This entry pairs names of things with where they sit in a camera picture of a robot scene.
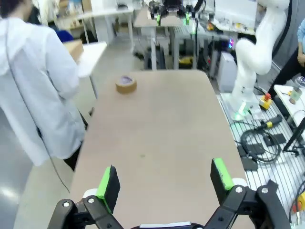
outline blue shirt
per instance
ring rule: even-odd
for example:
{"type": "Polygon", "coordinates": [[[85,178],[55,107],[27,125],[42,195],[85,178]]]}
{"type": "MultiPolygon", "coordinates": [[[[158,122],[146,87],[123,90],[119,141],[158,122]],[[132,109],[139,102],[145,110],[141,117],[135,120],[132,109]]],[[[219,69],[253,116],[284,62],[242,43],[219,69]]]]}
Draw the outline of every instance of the blue shirt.
{"type": "Polygon", "coordinates": [[[305,19],[302,21],[299,29],[297,30],[297,41],[303,45],[303,53],[305,53],[305,19]]]}

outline roll of tape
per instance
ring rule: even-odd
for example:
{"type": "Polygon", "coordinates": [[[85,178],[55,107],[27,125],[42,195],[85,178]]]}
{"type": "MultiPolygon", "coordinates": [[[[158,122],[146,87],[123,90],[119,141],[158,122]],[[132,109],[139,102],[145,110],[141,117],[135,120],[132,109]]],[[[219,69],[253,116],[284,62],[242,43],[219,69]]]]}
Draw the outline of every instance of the roll of tape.
{"type": "Polygon", "coordinates": [[[122,76],[116,82],[116,90],[121,94],[134,92],[137,89],[137,82],[135,79],[128,76],[122,76]]]}

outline hood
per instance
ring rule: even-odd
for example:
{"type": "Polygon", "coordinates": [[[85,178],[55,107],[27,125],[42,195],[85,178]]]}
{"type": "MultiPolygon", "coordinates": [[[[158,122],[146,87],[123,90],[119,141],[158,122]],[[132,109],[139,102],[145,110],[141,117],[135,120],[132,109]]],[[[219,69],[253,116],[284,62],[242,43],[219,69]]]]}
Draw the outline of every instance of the hood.
{"type": "Polygon", "coordinates": [[[0,20],[0,77],[9,71],[5,45],[6,33],[9,32],[7,48],[11,62],[25,45],[33,28],[33,25],[18,18],[0,20]]]}

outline brown tabletop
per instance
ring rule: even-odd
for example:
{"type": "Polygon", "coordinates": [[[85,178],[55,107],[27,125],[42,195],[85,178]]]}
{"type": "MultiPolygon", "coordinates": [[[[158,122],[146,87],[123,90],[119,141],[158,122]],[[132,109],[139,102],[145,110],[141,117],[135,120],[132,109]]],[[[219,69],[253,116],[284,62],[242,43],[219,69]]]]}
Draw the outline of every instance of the brown tabletop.
{"type": "MultiPolygon", "coordinates": [[[[126,229],[146,223],[205,224],[219,206],[211,160],[222,157],[232,177],[245,178],[220,104],[203,72],[143,71],[134,93],[100,89],[71,187],[71,198],[99,185],[109,165],[121,183],[114,216],[126,229]]],[[[235,229],[254,228],[240,216],[235,229]]]]}
{"type": "MultiPolygon", "coordinates": [[[[148,8],[142,8],[134,22],[134,27],[157,27],[157,21],[148,18],[148,8]]],[[[183,22],[174,15],[161,19],[161,25],[158,27],[181,26],[183,22]]]]}

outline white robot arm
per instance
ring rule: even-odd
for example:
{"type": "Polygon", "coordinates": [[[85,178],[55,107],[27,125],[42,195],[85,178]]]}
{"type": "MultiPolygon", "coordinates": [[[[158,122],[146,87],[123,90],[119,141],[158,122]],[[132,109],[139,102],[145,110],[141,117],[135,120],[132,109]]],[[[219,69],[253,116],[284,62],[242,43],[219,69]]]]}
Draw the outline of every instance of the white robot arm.
{"type": "Polygon", "coordinates": [[[286,22],[285,10],[289,0],[259,0],[258,3],[267,11],[256,30],[256,44],[247,39],[241,39],[236,44],[237,78],[229,98],[233,119],[245,116],[244,109],[257,116],[261,113],[253,93],[256,74],[266,74],[271,69],[273,46],[286,22]]]}

